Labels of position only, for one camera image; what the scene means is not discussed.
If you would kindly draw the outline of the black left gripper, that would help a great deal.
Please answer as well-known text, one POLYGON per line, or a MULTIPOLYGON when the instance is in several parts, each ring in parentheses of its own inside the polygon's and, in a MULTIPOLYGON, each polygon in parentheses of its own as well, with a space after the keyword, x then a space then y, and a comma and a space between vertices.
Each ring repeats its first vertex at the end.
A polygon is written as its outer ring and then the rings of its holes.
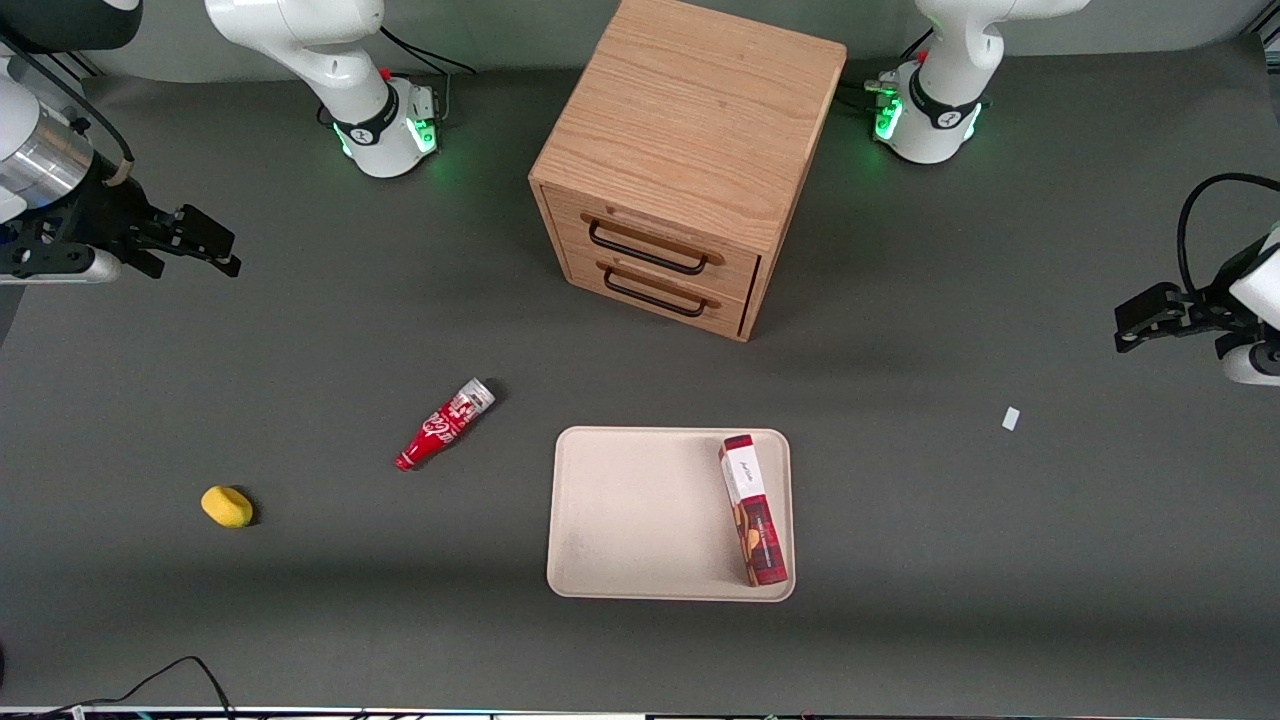
POLYGON ((1217 346, 1245 346, 1266 341, 1266 329, 1257 314, 1236 300, 1230 287, 1253 268, 1265 246, 1256 240, 1230 256, 1215 278, 1196 287, 1185 240, 1180 241, 1180 277, 1185 293, 1172 282, 1158 282, 1115 307, 1114 346, 1128 354, 1152 340, 1181 338, 1221 331, 1217 346))

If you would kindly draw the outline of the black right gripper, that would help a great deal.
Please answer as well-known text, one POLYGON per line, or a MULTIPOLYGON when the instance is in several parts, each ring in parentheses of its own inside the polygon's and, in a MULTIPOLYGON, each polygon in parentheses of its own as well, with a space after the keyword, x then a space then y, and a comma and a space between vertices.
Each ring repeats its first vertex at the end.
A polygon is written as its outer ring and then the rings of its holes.
POLYGON ((114 282, 132 268, 159 278, 163 252, 206 263, 236 278, 236 236, 186 204, 174 217, 152 206, 141 186, 109 188, 87 179, 64 199, 3 220, 4 282, 114 282))

